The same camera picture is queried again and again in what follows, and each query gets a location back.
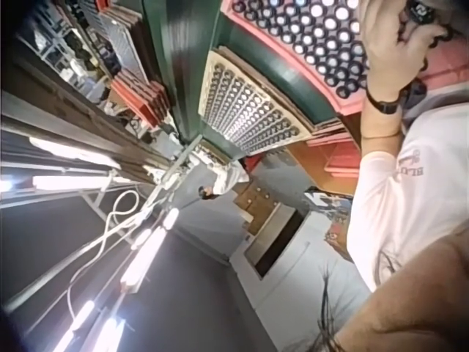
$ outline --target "white t-shirt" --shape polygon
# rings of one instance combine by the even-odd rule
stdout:
[[[212,170],[217,174],[217,179],[213,185],[214,194],[225,194],[236,183],[249,181],[249,175],[239,161],[231,162],[226,166],[214,166]]]
[[[469,219],[468,151],[465,103],[423,113],[397,159],[385,152],[363,158],[347,249],[371,291],[392,275],[390,268]]]

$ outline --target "person in white shirt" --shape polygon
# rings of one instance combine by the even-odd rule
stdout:
[[[445,34],[430,24],[399,41],[405,2],[363,0],[360,8],[369,96],[361,116],[363,158],[347,249],[371,291],[469,219],[469,103],[424,112],[404,140],[401,108],[382,108],[398,101],[434,38]],[[469,101],[467,86],[462,90]]]
[[[249,175],[239,161],[232,161],[226,166],[209,165],[217,178],[213,186],[200,186],[199,196],[203,200],[213,200],[230,191],[237,183],[249,182]]]
[[[469,10],[466,0],[460,4]],[[465,103],[440,101],[402,142],[402,111],[379,102],[397,100],[444,34],[430,24],[398,41],[405,5],[361,0],[358,11],[371,98],[347,248],[372,294],[336,332],[325,276],[320,335],[295,352],[469,351],[469,82],[460,89]]]

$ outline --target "watch strap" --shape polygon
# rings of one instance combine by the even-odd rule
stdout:
[[[368,88],[366,89],[366,97],[368,98],[368,101],[376,108],[376,110],[384,115],[395,114],[401,102],[400,96],[396,101],[393,102],[376,101],[370,94]]]

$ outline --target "white lab coat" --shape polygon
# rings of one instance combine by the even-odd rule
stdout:
[[[213,193],[217,195],[225,194],[237,183],[249,182],[249,175],[239,161],[233,161],[226,166],[212,166],[211,170],[217,174],[213,185]]]

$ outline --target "hand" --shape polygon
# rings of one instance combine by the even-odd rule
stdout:
[[[361,36],[369,59],[368,89],[373,98],[395,101],[419,73],[433,39],[445,34],[436,24],[417,26],[398,40],[399,14],[407,0],[362,0]]]

